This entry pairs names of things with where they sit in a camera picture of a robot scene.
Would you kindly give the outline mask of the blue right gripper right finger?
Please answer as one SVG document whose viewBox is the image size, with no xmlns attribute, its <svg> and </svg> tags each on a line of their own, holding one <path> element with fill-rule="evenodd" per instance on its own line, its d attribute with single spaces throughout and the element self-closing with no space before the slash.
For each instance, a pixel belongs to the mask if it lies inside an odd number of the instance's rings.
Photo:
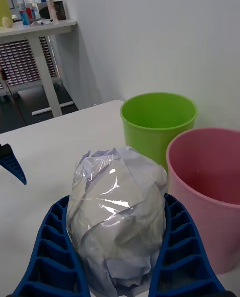
<svg viewBox="0 0 240 297">
<path fill-rule="evenodd" d="M 208 260 L 187 209 L 166 194 L 166 231 L 152 275 L 150 297 L 212 297 L 226 290 Z"/>
</svg>

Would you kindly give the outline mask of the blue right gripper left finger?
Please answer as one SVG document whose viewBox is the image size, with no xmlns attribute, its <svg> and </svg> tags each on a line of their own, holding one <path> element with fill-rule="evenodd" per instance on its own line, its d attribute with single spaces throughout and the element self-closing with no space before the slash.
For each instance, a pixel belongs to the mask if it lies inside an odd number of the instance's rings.
<svg viewBox="0 0 240 297">
<path fill-rule="evenodd" d="M 80 258 L 66 228 L 69 197 L 56 202 L 38 231 L 28 268 L 14 296 L 89 297 Z"/>
</svg>

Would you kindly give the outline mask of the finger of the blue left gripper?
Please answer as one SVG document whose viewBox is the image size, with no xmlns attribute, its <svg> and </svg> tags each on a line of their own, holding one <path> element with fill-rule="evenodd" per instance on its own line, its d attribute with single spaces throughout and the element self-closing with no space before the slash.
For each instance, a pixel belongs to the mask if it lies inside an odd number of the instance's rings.
<svg viewBox="0 0 240 297">
<path fill-rule="evenodd" d="M 19 179 L 24 185 L 27 185 L 24 171 L 9 144 L 0 145 L 0 165 Z"/>
</svg>

